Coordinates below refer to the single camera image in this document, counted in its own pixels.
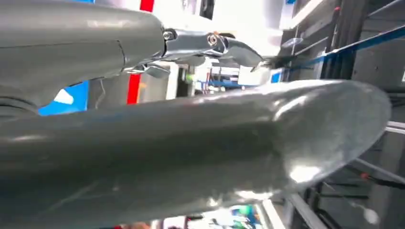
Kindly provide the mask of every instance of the gray robot arm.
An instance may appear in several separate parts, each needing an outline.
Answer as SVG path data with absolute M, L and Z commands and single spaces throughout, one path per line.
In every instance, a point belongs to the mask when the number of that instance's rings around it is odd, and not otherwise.
M 60 89 L 134 70 L 159 76 L 157 60 L 260 55 L 212 33 L 165 30 L 152 14 L 63 1 L 0 3 L 0 116 L 31 115 Z

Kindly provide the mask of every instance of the equipment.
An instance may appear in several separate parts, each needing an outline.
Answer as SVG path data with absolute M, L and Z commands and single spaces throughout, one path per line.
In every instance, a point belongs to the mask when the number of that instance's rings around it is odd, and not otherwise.
M 162 76 L 156 60 L 261 57 L 149 13 L 58 1 L 0 3 L 0 31 L 2 229 L 108 227 L 296 192 L 358 157 L 390 116 L 372 86 L 302 81 L 36 117 L 68 85 Z

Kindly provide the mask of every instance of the red pillar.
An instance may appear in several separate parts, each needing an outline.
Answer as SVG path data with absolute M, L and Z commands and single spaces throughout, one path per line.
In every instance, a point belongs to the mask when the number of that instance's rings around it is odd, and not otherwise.
M 141 0 L 139 9 L 143 11 L 152 12 L 153 3 L 154 0 Z M 138 103 L 139 83 L 140 83 L 140 74 L 131 74 L 129 76 L 127 104 Z

